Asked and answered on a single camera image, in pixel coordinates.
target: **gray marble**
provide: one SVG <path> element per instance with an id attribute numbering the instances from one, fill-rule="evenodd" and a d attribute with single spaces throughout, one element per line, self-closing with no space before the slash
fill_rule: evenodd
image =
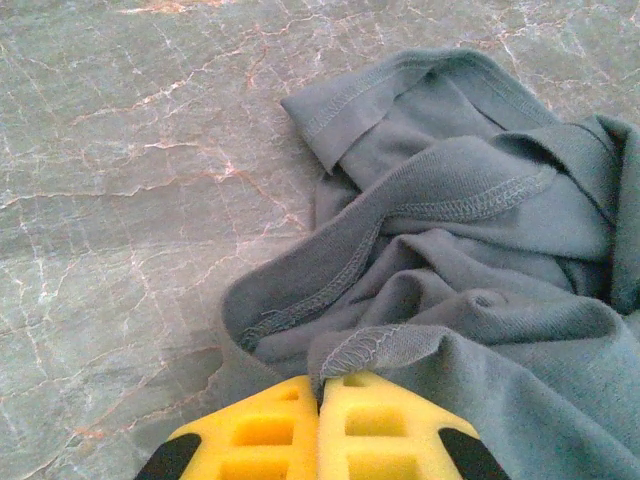
<path id="1" fill-rule="evenodd" d="M 130 479 L 219 406 L 226 285 L 310 231 L 278 101 L 408 47 L 640 121 L 637 0 L 0 3 L 0 478 Z"/>

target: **black corner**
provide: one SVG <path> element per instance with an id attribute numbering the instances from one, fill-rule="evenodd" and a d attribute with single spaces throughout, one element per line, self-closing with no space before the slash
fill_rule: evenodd
<path id="1" fill-rule="evenodd" d="M 200 435 L 186 433 L 164 442 L 134 480 L 180 480 L 201 441 Z"/>
<path id="2" fill-rule="evenodd" d="M 480 440 L 455 428 L 443 428 L 438 434 L 465 480 L 510 480 Z"/>

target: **sponge hole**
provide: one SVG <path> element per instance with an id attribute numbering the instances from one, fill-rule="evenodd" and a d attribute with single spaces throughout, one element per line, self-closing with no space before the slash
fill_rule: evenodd
<path id="1" fill-rule="evenodd" d="M 396 408 L 360 407 L 347 415 L 345 435 L 355 437 L 404 437 L 404 416 Z"/>
<path id="2" fill-rule="evenodd" d="M 288 417 L 252 417 L 238 426 L 233 444 L 236 446 L 291 445 L 294 421 Z"/>
<path id="3" fill-rule="evenodd" d="M 286 460 L 255 462 L 224 462 L 220 480 L 285 480 L 289 463 Z"/>
<path id="4" fill-rule="evenodd" d="M 349 480 L 419 480 L 413 455 L 349 455 Z"/>

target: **gray t-shirt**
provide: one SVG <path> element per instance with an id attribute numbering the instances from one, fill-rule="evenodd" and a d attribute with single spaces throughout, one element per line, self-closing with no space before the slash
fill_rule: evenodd
<path id="1" fill-rule="evenodd" d="M 513 480 L 640 478 L 640 135 L 563 123 L 485 56 L 412 50 L 284 108 L 317 229 L 235 282 L 225 403 L 372 370 Z"/>

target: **yellow plastic object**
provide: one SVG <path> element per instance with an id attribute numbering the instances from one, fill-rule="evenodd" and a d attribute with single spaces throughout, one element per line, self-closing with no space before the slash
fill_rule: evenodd
<path id="1" fill-rule="evenodd" d="M 201 443 L 180 480 L 315 480 L 318 407 L 295 377 L 191 422 Z"/>
<path id="2" fill-rule="evenodd" d="M 442 428 L 479 438 L 466 420 L 373 373 L 328 380 L 318 480 L 462 480 Z"/>

